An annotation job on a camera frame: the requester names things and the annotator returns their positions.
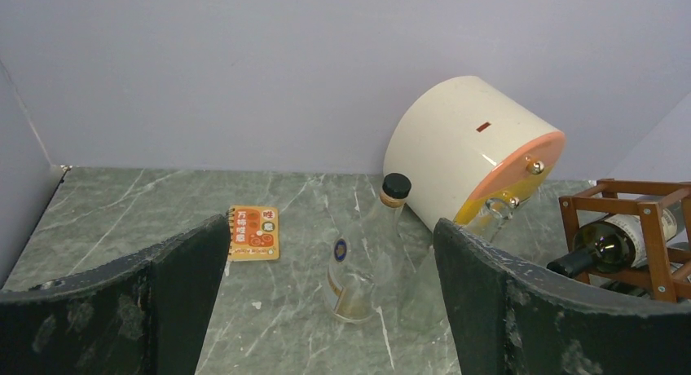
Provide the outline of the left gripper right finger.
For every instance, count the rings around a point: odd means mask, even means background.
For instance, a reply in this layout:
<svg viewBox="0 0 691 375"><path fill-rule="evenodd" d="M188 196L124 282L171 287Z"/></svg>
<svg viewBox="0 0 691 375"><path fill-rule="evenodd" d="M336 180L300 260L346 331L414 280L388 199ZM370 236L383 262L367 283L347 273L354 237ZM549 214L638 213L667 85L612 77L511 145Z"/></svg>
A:
<svg viewBox="0 0 691 375"><path fill-rule="evenodd" d="M687 374L690 307L560 276L440 219L434 250L464 374Z"/></svg>

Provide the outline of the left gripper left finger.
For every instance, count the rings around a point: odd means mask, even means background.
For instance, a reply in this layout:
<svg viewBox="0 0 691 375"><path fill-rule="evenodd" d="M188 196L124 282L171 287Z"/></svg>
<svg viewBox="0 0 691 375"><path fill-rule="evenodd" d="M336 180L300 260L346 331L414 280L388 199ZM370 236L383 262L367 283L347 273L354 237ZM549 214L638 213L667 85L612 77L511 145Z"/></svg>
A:
<svg viewBox="0 0 691 375"><path fill-rule="evenodd" d="M229 245L217 214L88 271L2 291L2 373L193 374Z"/></svg>

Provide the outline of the clear glass bottle black cap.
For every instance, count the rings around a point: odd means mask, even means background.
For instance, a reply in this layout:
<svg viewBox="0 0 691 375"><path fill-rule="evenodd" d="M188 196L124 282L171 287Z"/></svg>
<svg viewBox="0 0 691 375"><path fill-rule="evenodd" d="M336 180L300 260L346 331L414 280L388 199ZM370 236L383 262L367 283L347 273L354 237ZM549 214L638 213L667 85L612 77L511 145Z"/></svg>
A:
<svg viewBox="0 0 691 375"><path fill-rule="evenodd" d="M404 264L398 223L411 189L406 175L387 174L368 213L333 241L322 292L337 319L360 324L398 301Z"/></svg>

